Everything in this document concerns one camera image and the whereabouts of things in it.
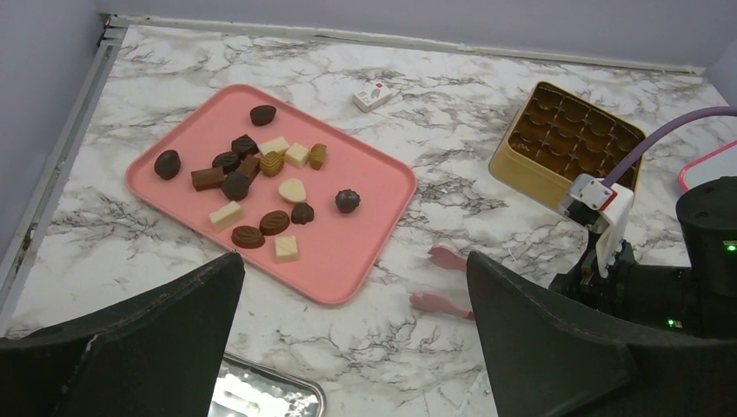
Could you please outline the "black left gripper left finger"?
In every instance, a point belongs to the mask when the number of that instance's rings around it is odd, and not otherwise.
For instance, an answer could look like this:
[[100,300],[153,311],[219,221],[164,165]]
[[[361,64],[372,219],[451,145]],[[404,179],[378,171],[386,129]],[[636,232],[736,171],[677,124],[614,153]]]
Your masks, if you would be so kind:
[[96,312],[2,338],[2,415],[206,415],[243,281],[231,252]]

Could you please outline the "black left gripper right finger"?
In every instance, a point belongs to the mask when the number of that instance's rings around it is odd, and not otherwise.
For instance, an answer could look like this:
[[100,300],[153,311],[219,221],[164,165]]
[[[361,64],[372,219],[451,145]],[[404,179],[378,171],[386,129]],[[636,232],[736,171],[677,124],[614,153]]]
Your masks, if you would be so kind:
[[603,314],[477,251],[466,276],[500,416],[735,415],[735,341]]

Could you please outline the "pink silicone tongs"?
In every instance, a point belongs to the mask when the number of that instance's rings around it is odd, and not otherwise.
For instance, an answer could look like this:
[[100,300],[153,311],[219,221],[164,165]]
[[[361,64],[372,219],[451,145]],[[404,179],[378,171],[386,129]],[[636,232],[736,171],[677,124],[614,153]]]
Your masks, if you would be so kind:
[[474,321],[475,313],[470,305],[458,303],[460,279],[465,278],[467,272],[467,257],[455,248],[435,244],[427,251],[427,259],[434,265],[432,277],[435,283],[422,291],[412,292],[408,297],[409,305],[427,313]]

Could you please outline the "dark round fluted chocolate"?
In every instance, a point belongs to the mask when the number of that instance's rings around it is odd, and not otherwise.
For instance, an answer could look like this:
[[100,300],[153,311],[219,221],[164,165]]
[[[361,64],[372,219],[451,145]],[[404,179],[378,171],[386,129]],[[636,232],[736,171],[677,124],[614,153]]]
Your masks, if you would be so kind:
[[353,189],[340,190],[335,196],[335,205],[343,214],[354,212],[361,203],[360,195]]

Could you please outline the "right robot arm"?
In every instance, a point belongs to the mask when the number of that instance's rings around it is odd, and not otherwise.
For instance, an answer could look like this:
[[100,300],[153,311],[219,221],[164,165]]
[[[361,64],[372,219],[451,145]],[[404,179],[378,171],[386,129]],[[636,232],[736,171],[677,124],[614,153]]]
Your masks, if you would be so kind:
[[736,413],[736,180],[675,205],[689,265],[645,265],[624,242],[541,287],[474,251],[467,284],[500,416]]

